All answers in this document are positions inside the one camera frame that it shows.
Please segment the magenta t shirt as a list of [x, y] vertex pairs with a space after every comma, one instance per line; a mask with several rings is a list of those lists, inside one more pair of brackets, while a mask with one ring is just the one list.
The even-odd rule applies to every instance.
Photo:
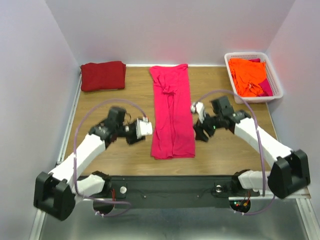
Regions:
[[155, 114], [151, 156], [155, 159], [193, 158], [196, 155], [188, 67], [180, 64], [149, 69]]

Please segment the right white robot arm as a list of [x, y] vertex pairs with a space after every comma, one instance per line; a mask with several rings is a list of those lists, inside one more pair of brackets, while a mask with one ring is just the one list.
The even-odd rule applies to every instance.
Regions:
[[194, 102], [190, 111], [198, 116], [193, 125], [195, 139], [207, 142], [217, 129], [226, 129], [244, 140], [260, 155], [270, 172], [245, 169], [232, 177], [235, 192], [240, 190], [271, 191], [277, 198], [284, 199], [311, 183], [307, 154], [282, 144], [263, 130], [254, 116], [244, 110], [235, 111], [227, 96], [211, 101], [213, 115], [206, 112], [202, 102]]

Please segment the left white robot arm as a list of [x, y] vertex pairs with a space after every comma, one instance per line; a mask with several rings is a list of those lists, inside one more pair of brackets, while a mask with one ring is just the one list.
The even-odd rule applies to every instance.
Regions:
[[95, 214], [101, 217], [110, 215], [115, 205], [128, 204], [116, 200], [109, 175], [95, 171], [79, 179], [89, 164], [117, 138], [125, 138], [128, 145], [133, 145], [153, 134], [152, 123], [146, 116], [124, 124], [126, 114], [122, 107], [111, 107], [107, 117], [91, 127], [80, 144], [74, 145], [72, 154], [49, 173], [41, 172], [36, 177], [35, 208], [64, 221], [84, 199], [94, 201]]

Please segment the folded dark red t shirt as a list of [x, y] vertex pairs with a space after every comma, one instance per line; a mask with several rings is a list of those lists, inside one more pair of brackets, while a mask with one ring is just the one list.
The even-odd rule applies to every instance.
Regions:
[[126, 64], [122, 61], [86, 63], [81, 67], [81, 90], [96, 92], [125, 88]]

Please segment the orange t shirt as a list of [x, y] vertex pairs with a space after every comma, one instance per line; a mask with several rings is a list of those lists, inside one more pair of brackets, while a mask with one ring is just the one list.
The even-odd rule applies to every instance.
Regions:
[[264, 93], [260, 83], [267, 78], [265, 62], [231, 58], [228, 66], [239, 96], [259, 97]]

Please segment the white plastic basket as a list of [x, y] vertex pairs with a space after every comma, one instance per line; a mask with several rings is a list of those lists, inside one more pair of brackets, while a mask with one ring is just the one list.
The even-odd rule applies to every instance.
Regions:
[[[232, 74], [229, 68], [229, 60], [230, 59], [244, 59], [252, 62], [265, 62], [265, 70], [266, 70], [266, 78], [270, 84], [270, 87], [273, 92], [273, 96], [257, 96], [257, 97], [242, 97], [238, 95], [236, 91], [236, 87], [233, 82]], [[267, 55], [263, 52], [231, 52], [226, 53], [224, 55], [225, 64], [227, 67], [227, 72], [230, 78], [231, 88], [236, 93], [234, 97], [235, 101], [240, 104], [240, 98], [245, 99], [249, 103], [267, 103], [275, 99], [280, 99], [283, 97], [283, 89], [281, 87], [280, 81], [278, 80], [274, 68], [267, 57]]]

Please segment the dark pink t shirt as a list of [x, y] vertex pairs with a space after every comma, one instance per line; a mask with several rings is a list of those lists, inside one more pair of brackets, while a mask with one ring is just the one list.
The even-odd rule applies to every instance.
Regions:
[[264, 81], [259, 83], [262, 93], [260, 93], [258, 96], [259, 97], [271, 97], [273, 96], [273, 91], [271, 89], [271, 86], [269, 84], [268, 79], [266, 78]]

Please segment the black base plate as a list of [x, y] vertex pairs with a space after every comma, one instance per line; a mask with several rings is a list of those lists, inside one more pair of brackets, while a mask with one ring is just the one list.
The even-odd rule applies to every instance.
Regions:
[[107, 178], [95, 198], [128, 201], [134, 209], [229, 208], [230, 198], [258, 197], [258, 192], [241, 189], [231, 175], [119, 176]]

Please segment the aluminium rail frame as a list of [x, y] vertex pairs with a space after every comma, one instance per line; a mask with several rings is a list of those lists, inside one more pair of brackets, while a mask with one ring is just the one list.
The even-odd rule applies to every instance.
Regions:
[[[151, 141], [127, 146], [123, 140], [97, 158], [88, 171], [113, 176], [218, 176], [257, 168], [256, 153], [244, 142], [220, 133], [199, 143], [193, 159], [156, 161], [147, 156]], [[251, 198], [253, 216], [231, 208], [133, 208], [118, 217], [95, 216], [92, 203], [81, 202], [59, 221], [37, 211], [32, 240], [317, 240], [320, 228], [307, 190], [280, 200], [271, 193]]]

